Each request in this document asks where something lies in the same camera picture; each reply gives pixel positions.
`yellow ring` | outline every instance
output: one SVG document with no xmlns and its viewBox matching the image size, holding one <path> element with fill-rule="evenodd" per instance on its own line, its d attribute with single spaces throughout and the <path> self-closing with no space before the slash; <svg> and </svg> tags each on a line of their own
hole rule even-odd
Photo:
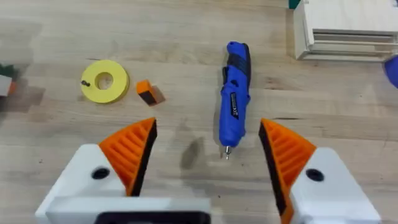
<svg viewBox="0 0 398 224">
<path fill-rule="evenodd" d="M 109 73 L 113 78 L 112 85 L 106 90 L 98 88 L 97 76 Z M 86 68 L 81 76 L 81 81 L 86 81 L 90 86 L 81 85 L 81 91 L 95 103 L 111 103 L 120 99 L 129 88 L 129 76 L 123 67 L 111 60 L 100 60 Z"/>
</svg>

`orange gripper pad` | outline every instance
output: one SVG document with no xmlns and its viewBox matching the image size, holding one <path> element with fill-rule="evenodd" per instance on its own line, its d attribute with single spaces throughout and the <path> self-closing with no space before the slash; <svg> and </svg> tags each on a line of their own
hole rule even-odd
<svg viewBox="0 0 398 224">
<path fill-rule="evenodd" d="M 148 80 L 137 83 L 137 94 L 150 106 L 157 103 L 155 91 Z"/>
<path fill-rule="evenodd" d="M 295 132 L 264 118 L 261 119 L 259 137 L 281 224 L 289 224 L 294 214 L 290 188 L 317 147 Z"/>
<path fill-rule="evenodd" d="M 156 119 L 149 118 L 123 128 L 99 143 L 126 187 L 127 196 L 139 196 L 141 192 L 156 137 Z"/>
</svg>

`wooden crate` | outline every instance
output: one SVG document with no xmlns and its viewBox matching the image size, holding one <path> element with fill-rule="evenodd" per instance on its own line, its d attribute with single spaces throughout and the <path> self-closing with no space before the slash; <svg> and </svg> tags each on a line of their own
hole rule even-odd
<svg viewBox="0 0 398 224">
<path fill-rule="evenodd" d="M 296 59 L 383 62 L 398 54 L 396 0 L 302 0 Z"/>
</svg>

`wooden surface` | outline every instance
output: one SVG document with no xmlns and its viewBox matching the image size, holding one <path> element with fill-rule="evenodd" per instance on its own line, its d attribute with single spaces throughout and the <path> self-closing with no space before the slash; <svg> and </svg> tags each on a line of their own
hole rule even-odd
<svg viewBox="0 0 398 224">
<path fill-rule="evenodd" d="M 159 135 L 144 196 L 209 197 L 213 223 L 279 223 L 257 136 L 265 117 L 333 147 L 384 223 L 398 223 L 398 90 L 378 63 L 295 61 L 292 38 L 285 0 L 3 0 L 0 61 L 21 76 L 1 102 L 0 223 L 34 223 L 81 144 L 151 116 Z M 227 162 L 217 111 L 229 40 L 248 43 L 253 74 L 247 135 Z M 121 101 L 81 95 L 81 73 L 98 59 L 129 73 Z M 165 102 L 139 98 L 145 78 Z"/>
</svg>

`label on rotary tool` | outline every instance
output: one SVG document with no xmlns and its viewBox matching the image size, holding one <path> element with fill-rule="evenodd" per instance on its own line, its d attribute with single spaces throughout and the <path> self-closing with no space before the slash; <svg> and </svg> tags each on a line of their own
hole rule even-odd
<svg viewBox="0 0 398 224">
<path fill-rule="evenodd" d="M 238 115 L 238 102 L 236 101 L 236 93 L 231 93 L 231 115 L 239 119 Z"/>
</svg>

